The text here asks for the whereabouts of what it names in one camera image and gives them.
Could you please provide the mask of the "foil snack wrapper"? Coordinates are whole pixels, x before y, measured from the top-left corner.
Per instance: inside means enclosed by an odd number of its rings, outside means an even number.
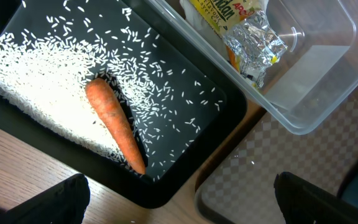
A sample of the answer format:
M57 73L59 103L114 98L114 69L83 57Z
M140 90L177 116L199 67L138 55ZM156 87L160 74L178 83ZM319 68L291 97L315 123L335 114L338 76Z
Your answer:
M190 0L223 41L231 65L253 86L262 88L266 71L280 60L287 45L271 28L261 0Z

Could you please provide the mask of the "white rice pile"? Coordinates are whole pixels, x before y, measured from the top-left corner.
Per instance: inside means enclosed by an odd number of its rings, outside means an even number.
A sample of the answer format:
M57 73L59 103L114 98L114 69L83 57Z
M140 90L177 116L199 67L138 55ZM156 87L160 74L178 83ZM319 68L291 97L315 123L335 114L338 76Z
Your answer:
M96 78L113 89L153 181L227 101L123 1L19 1L0 34L0 95L46 128L130 169L86 98L85 86Z

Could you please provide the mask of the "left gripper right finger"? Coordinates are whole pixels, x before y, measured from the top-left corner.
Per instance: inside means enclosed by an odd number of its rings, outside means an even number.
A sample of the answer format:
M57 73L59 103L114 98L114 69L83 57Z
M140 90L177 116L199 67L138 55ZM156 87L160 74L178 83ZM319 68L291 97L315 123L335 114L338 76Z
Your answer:
M358 208L290 172L273 187L286 224L358 224Z

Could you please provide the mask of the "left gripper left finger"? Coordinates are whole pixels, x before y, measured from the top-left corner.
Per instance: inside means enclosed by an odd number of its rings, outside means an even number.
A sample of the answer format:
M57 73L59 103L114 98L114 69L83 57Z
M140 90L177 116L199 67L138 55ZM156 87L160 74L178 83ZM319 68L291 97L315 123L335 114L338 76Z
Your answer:
M82 224L90 203L84 174L75 174L0 214L0 224Z

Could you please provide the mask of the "orange carrot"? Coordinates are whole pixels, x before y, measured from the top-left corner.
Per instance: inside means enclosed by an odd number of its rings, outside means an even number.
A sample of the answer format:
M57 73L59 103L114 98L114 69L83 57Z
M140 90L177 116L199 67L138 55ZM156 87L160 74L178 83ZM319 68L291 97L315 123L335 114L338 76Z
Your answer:
M146 168L142 154L113 89L103 79L97 78L86 84L85 93L90 105L110 132L127 163L138 174L145 174Z

